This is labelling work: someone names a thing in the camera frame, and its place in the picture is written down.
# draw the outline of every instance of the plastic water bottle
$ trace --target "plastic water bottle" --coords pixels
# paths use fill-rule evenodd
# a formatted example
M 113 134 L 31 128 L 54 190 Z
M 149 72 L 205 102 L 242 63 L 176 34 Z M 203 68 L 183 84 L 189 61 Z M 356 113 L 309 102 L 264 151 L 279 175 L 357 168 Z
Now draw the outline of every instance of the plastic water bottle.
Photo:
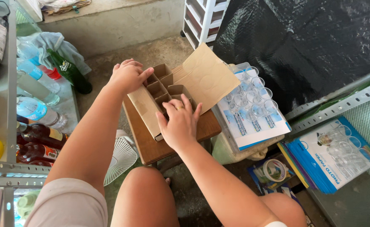
M 29 97 L 17 97 L 17 114 L 52 128 L 66 123 L 63 115 Z
M 60 101 L 60 97 L 57 94 L 48 90 L 22 70 L 17 71 L 17 86 L 49 106 L 54 106 Z
M 32 62 L 30 62 L 29 60 L 17 58 L 17 69 L 29 74 L 32 78 L 48 88 L 51 92 L 56 94 L 60 91 L 60 85 L 49 78 L 48 75 L 44 74 L 38 67 L 36 67 L 36 65 L 32 64 Z
M 34 65 L 40 65 L 39 63 L 39 52 L 34 46 L 27 42 L 21 42 L 17 39 L 17 55 L 22 58 L 29 60 Z

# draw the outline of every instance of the leg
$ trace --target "leg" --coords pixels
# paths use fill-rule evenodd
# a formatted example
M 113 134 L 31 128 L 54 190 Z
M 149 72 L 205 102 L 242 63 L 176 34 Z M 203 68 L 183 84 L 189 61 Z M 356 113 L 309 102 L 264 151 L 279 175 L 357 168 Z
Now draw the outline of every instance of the leg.
M 287 226 L 306 227 L 306 219 L 301 206 L 282 193 L 270 193 L 260 199 Z
M 174 196 L 152 167 L 133 169 L 119 189 L 111 227 L 179 226 Z

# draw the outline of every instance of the gray cloth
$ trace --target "gray cloth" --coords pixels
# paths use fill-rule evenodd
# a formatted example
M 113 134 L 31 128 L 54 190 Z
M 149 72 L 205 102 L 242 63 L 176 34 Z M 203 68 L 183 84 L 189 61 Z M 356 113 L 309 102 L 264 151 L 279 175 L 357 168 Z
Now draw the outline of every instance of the gray cloth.
M 84 58 L 78 50 L 69 42 L 64 41 L 63 35 L 58 32 L 41 32 L 30 41 L 39 51 L 39 63 L 48 69 L 53 69 L 52 62 L 48 60 L 47 49 L 52 49 L 63 58 L 77 66 L 82 75 L 86 75 L 91 68 L 84 62 Z

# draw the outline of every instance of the blue bottle label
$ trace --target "blue bottle label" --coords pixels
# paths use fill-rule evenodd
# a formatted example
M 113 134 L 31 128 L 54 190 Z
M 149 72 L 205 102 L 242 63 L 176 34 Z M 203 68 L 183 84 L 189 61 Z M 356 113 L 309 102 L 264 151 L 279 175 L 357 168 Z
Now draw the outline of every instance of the blue bottle label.
M 26 117 L 26 118 L 31 119 L 31 120 L 39 120 L 43 116 L 46 115 L 47 111 L 48 111 L 48 108 L 45 105 L 38 102 L 38 106 L 36 107 L 36 110 L 32 114 L 26 115 L 26 116 L 23 116 L 23 117 Z
M 31 58 L 31 59 L 28 59 L 28 61 L 32 62 L 36 66 L 40 65 L 40 63 L 39 63 L 39 56 L 38 55 L 35 56 L 35 57 L 33 57 L 33 58 Z
M 35 66 L 34 70 L 30 72 L 30 76 L 35 80 L 39 80 L 42 77 L 42 71 Z

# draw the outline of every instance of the person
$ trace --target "person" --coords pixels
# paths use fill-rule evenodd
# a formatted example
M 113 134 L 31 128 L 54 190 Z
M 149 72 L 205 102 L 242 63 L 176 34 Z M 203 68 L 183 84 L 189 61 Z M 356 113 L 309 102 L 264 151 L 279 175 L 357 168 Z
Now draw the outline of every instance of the person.
M 103 182 L 111 162 L 122 100 L 136 91 L 153 68 L 133 59 L 115 65 L 111 79 L 98 94 L 55 161 L 27 227 L 107 226 Z M 226 226 L 303 227 L 300 205 L 281 193 L 258 197 L 196 141 L 202 109 L 192 114 L 189 100 L 163 103 L 169 121 L 157 112 L 161 133 L 188 167 L 213 212 Z M 174 196 L 162 174 L 152 167 L 134 168 L 119 189 L 112 227 L 179 226 Z

